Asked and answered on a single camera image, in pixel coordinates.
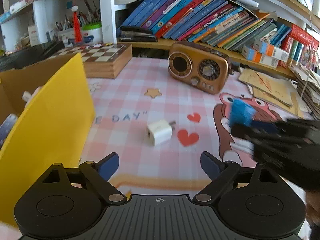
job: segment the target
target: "green lid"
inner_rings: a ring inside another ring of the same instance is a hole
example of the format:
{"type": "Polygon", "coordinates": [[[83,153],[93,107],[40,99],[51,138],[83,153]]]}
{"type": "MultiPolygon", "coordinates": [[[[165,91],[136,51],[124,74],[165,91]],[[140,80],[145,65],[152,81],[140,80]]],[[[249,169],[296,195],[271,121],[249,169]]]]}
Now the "green lid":
{"type": "Polygon", "coordinates": [[[102,27],[101,22],[98,22],[98,23],[90,23],[90,24],[87,24],[87,25],[83,26],[82,30],[83,30],[83,31],[87,31],[87,30],[98,29],[98,28],[101,28],[101,27],[102,27]]]}

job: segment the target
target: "barcode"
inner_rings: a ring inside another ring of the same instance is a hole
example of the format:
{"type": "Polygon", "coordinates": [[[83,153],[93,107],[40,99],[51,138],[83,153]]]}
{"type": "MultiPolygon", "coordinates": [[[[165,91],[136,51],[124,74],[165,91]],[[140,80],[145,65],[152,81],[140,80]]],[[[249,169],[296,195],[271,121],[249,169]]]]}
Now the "barcode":
{"type": "Polygon", "coordinates": [[[276,66],[276,63],[277,63],[277,60],[275,59],[275,58],[273,58],[272,60],[271,60],[271,66],[276,66]]]}
{"type": "Polygon", "coordinates": [[[286,57],[287,57],[287,54],[283,52],[282,55],[281,55],[281,59],[285,60],[286,57]]]}

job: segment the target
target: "star print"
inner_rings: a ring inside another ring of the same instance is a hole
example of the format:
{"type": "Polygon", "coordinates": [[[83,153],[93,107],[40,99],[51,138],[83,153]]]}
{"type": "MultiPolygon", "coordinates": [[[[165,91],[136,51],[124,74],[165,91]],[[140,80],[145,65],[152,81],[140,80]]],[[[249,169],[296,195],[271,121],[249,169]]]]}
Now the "star print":
{"type": "Polygon", "coordinates": [[[145,92],[144,95],[154,99],[158,96],[162,96],[162,93],[160,93],[159,88],[148,88],[147,92],[145,92]]]}
{"type": "Polygon", "coordinates": [[[89,84],[88,87],[89,87],[90,92],[95,92],[96,90],[101,88],[99,83],[89,84]]]}

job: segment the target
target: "chessboard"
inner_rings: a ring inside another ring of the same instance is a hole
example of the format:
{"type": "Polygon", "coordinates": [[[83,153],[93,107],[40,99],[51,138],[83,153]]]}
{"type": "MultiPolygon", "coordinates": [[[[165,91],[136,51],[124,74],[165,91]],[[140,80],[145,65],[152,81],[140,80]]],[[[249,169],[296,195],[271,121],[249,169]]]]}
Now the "chessboard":
{"type": "Polygon", "coordinates": [[[87,77],[116,78],[132,58],[131,44],[96,44],[64,48],[53,57],[80,53],[87,77]]]}

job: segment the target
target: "yellow star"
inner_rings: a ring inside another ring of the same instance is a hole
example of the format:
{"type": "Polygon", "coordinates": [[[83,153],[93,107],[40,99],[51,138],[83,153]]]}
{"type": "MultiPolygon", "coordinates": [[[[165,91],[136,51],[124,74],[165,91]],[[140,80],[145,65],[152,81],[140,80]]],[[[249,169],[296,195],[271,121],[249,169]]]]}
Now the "yellow star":
{"type": "Polygon", "coordinates": [[[144,95],[150,96],[152,99],[154,99],[157,96],[162,96],[162,93],[160,93],[159,88],[148,88],[147,92],[145,92],[144,95]]]}

